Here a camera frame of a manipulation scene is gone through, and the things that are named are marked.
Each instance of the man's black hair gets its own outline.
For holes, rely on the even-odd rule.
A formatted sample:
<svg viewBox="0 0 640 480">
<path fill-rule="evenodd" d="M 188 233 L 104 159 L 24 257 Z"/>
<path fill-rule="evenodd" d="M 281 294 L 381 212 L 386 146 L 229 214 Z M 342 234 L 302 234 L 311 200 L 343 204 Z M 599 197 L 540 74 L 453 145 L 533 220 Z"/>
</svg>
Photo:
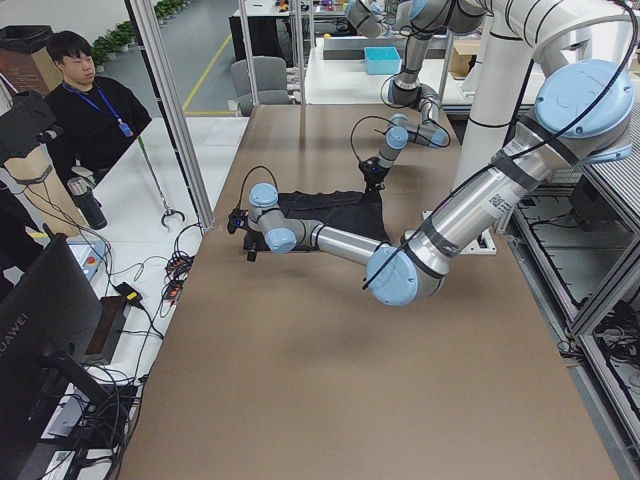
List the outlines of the man's black hair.
<svg viewBox="0 0 640 480">
<path fill-rule="evenodd" d="M 47 40 L 47 53 L 54 62 L 62 62 L 62 57 L 78 58 L 81 53 L 91 56 L 91 45 L 84 37 L 65 30 L 52 34 Z"/>
</svg>

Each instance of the black bottle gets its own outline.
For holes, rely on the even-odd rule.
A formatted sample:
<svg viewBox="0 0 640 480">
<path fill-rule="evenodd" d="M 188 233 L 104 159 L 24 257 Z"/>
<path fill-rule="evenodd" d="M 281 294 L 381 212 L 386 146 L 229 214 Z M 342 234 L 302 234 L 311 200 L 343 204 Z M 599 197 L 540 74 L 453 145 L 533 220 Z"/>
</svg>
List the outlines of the black bottle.
<svg viewBox="0 0 640 480">
<path fill-rule="evenodd" d="M 73 195 L 73 201 L 80 209 L 89 226 L 94 230 L 100 230 L 107 226 L 107 219 L 102 214 L 100 204 L 93 196 L 93 190 L 89 188 L 82 177 L 74 177 L 67 181 L 67 187 Z"/>
</svg>

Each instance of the black sweater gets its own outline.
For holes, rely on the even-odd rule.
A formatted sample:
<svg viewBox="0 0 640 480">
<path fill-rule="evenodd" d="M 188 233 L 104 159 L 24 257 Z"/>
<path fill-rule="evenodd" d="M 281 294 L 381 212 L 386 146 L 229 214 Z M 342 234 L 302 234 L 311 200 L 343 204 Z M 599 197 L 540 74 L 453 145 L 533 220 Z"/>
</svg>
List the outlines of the black sweater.
<svg viewBox="0 0 640 480">
<path fill-rule="evenodd" d="M 133 136 L 126 137 L 122 133 L 95 85 L 100 87 L 123 122 L 129 125 Z M 97 77 L 87 96 L 102 111 L 96 110 L 62 84 L 46 97 L 56 117 L 56 125 L 64 130 L 62 135 L 47 144 L 47 149 L 65 185 L 67 180 L 76 176 L 71 172 L 76 159 L 89 170 L 111 168 L 151 121 L 133 92 L 111 78 Z"/>
</svg>

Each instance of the reacher grabber tool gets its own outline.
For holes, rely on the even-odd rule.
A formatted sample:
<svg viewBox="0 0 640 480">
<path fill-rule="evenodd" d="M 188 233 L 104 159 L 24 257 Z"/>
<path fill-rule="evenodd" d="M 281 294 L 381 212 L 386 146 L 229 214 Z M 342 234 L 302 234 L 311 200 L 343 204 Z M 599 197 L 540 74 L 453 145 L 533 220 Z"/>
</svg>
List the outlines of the reacher grabber tool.
<svg viewBox="0 0 640 480">
<path fill-rule="evenodd" d="M 164 206 L 164 214 L 162 215 L 162 218 L 160 219 L 160 223 L 162 224 L 163 227 L 165 227 L 166 229 L 169 229 L 169 226 L 164 223 L 165 220 L 173 215 L 180 215 L 180 217 L 182 218 L 182 221 L 184 222 L 186 220 L 186 217 L 184 216 L 184 213 L 182 213 L 180 210 L 174 210 L 173 208 L 171 208 L 169 206 L 169 204 L 167 203 L 167 199 L 164 196 L 164 193 L 162 193 L 162 188 L 160 188 L 160 182 L 158 182 L 158 177 L 156 177 L 156 173 L 153 171 L 153 166 L 151 165 L 151 162 L 149 161 L 149 155 L 147 155 L 147 150 L 146 148 L 144 148 L 144 142 L 142 141 L 142 137 L 138 136 L 138 145 L 140 145 L 140 149 L 142 150 L 142 154 L 144 155 L 144 159 L 147 162 L 147 167 L 149 167 L 149 171 L 151 172 L 151 176 L 153 177 L 153 181 L 156 184 L 156 188 L 158 189 L 158 193 L 160 194 L 160 199 L 162 200 L 162 205 Z"/>
</svg>

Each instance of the white wall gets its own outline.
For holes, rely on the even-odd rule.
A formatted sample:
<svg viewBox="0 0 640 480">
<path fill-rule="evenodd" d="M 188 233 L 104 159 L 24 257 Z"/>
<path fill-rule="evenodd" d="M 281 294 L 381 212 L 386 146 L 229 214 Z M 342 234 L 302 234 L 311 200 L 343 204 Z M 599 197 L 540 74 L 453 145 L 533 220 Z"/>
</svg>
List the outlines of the white wall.
<svg viewBox="0 0 640 480">
<path fill-rule="evenodd" d="M 54 32 L 79 33 L 89 43 L 128 18 L 124 0 L 0 0 L 0 28 L 50 25 Z"/>
</svg>

